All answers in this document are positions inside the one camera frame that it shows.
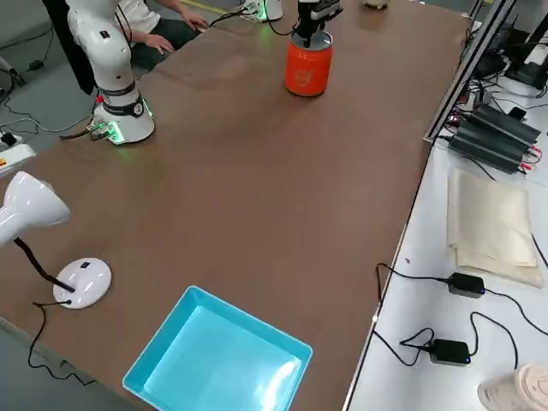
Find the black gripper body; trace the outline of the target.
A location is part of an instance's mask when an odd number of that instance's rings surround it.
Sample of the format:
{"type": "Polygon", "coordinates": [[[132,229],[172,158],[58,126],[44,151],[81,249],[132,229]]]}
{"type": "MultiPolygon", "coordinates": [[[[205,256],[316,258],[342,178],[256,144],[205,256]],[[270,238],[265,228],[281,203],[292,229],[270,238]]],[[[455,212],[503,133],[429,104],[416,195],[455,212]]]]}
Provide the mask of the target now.
{"type": "Polygon", "coordinates": [[[319,24],[325,20],[326,1],[298,1],[298,25],[319,24]]]}

